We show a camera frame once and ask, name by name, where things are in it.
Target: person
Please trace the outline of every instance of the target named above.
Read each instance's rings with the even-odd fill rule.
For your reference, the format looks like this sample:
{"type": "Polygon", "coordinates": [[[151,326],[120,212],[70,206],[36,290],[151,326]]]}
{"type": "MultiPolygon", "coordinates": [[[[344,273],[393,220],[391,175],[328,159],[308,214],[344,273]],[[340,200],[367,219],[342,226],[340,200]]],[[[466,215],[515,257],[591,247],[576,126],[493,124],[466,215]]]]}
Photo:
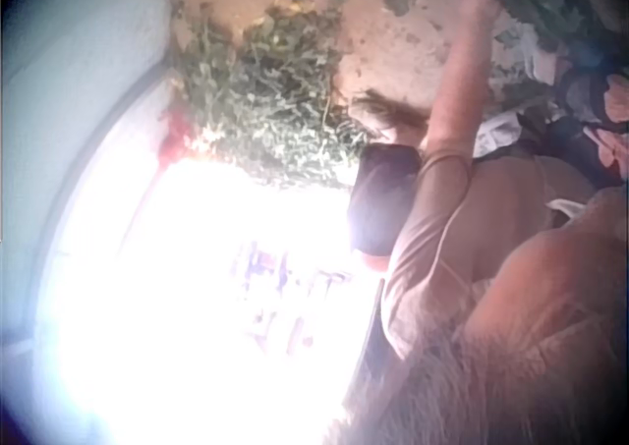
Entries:
{"type": "Polygon", "coordinates": [[[627,443],[627,222],[606,189],[525,242],[327,443],[627,443]]]}
{"type": "Polygon", "coordinates": [[[550,157],[501,156],[472,165],[499,11],[496,0],[460,1],[460,30],[423,157],[396,116],[372,112],[372,106],[357,116],[385,140],[378,145],[393,142],[400,155],[359,170],[348,217],[362,262],[386,273],[382,323],[401,359],[420,349],[433,328],[469,315],[509,253],[594,193],[578,171],[550,157]],[[419,175],[410,171],[418,161],[419,175]],[[397,183],[386,188],[391,175],[397,183]],[[370,188],[381,191],[373,197],[370,188]]]}

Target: wall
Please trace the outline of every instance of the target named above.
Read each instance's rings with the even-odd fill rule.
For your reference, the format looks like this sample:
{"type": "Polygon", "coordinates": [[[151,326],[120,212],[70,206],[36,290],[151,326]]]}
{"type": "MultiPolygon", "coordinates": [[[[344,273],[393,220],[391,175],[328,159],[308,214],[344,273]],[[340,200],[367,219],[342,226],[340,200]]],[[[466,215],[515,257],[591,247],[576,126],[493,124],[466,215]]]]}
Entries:
{"type": "MultiPolygon", "coordinates": [[[[170,0],[14,0],[3,16],[1,387],[26,428],[37,421],[33,389],[45,388],[33,384],[29,334],[46,234],[103,123],[164,58],[169,15],[170,0]]],[[[82,417],[52,419],[82,420],[88,433],[82,417]]]]}

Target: sleeve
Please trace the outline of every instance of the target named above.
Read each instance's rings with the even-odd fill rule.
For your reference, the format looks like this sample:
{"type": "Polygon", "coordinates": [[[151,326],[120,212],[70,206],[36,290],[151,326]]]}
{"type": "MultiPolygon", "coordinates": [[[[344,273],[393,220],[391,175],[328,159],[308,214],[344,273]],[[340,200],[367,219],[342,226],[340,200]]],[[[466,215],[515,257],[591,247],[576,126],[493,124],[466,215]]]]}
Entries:
{"type": "Polygon", "coordinates": [[[467,194],[470,173],[466,158],[441,153],[431,156],[418,176],[415,203],[393,249],[382,295],[384,332],[401,357],[417,342],[419,322],[428,321],[425,314],[447,316],[453,298],[460,296],[461,280],[439,253],[467,194]]]}

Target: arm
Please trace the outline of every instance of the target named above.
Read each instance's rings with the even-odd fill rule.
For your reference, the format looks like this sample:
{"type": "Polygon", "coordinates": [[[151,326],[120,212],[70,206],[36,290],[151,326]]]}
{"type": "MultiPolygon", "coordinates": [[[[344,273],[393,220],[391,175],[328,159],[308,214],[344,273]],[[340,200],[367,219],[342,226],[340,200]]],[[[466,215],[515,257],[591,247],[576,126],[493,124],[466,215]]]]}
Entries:
{"type": "Polygon", "coordinates": [[[454,151],[472,158],[483,118],[491,65],[495,0],[462,0],[459,30],[430,116],[427,155],[454,151]]]}

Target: beige shirt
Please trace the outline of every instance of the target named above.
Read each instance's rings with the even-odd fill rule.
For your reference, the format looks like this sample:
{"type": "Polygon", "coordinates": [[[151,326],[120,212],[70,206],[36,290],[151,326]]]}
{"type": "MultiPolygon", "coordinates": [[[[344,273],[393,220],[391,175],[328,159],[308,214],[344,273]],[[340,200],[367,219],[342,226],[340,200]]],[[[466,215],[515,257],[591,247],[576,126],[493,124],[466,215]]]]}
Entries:
{"type": "Polygon", "coordinates": [[[462,321],[483,295],[475,284],[486,286],[509,253],[551,227],[558,200],[586,203],[593,194],[581,174],[553,158],[470,166],[456,154],[430,156],[383,292],[384,332],[396,353],[405,358],[423,329],[462,321]]]}

